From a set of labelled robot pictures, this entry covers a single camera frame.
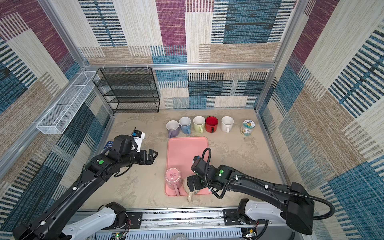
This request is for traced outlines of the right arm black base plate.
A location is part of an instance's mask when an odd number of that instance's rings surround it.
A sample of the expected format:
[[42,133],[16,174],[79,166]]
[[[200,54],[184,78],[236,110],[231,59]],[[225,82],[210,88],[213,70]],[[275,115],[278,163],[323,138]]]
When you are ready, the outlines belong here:
[[240,214],[237,209],[223,209],[222,213],[226,226],[246,225],[249,223],[245,215]]

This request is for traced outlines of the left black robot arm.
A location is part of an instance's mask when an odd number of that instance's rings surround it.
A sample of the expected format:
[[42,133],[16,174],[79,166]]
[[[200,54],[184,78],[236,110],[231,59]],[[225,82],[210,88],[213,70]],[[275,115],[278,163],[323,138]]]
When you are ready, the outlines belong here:
[[93,157],[81,171],[71,187],[43,214],[28,224],[14,228],[17,240],[67,239],[63,230],[72,216],[86,200],[111,177],[122,176],[122,168],[133,165],[152,165],[158,152],[141,149],[144,133],[134,131],[133,136],[115,137],[110,148]]

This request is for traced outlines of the light green ceramic mug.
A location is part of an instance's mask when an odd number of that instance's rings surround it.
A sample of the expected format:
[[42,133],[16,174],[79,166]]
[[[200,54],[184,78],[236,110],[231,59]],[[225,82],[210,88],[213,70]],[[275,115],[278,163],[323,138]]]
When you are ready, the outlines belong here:
[[206,119],[202,116],[196,116],[193,119],[194,130],[197,133],[203,133],[206,125]]

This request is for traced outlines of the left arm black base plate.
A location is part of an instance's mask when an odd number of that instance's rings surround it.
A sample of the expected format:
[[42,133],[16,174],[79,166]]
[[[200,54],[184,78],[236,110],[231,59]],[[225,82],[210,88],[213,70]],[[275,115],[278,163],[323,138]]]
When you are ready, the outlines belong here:
[[123,214],[123,230],[139,229],[142,224],[143,212],[126,212]]

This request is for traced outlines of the purple ceramic mug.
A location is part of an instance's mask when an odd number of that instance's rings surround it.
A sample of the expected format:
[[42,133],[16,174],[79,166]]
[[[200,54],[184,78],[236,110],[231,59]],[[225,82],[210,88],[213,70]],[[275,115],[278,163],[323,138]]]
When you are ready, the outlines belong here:
[[177,137],[180,133],[180,125],[179,125],[178,121],[171,120],[171,121],[167,122],[166,128],[168,131],[168,137],[170,139]]

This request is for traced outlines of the white ceramic mug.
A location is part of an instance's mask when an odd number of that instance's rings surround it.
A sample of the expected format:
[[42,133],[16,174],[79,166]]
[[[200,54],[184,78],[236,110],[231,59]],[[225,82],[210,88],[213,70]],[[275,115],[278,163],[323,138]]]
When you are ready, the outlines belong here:
[[234,125],[234,119],[230,116],[224,116],[221,119],[221,130],[224,133],[229,133]]

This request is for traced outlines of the pink ghost pattern mug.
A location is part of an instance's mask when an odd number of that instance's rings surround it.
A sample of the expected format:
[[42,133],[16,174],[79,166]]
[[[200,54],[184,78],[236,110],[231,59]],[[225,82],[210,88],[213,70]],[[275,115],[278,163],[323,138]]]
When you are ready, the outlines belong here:
[[167,196],[181,195],[181,187],[183,186],[183,179],[181,172],[176,168],[170,168],[166,171],[165,175],[165,193]]

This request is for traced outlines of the blue dotted ceramic mug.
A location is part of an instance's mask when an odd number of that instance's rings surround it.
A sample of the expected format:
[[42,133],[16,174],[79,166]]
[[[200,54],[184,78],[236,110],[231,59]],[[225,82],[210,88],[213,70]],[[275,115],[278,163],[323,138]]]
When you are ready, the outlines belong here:
[[180,129],[184,134],[191,134],[191,123],[192,120],[189,117],[182,117],[179,120]]

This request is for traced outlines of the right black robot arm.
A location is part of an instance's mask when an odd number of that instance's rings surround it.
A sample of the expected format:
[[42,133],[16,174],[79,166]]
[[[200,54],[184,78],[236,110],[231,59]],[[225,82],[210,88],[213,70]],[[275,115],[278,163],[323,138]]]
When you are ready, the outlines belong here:
[[274,184],[245,175],[226,165],[208,167],[207,180],[212,189],[243,193],[265,201],[279,210],[291,229],[306,235],[313,233],[314,206],[308,192],[298,183]]

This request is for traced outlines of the red ceramic mug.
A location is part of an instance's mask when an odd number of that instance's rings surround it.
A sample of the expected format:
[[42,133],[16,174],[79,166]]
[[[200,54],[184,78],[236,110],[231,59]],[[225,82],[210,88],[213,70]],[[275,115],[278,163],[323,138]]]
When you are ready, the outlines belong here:
[[209,116],[206,118],[206,131],[213,134],[218,127],[219,120],[216,117]]

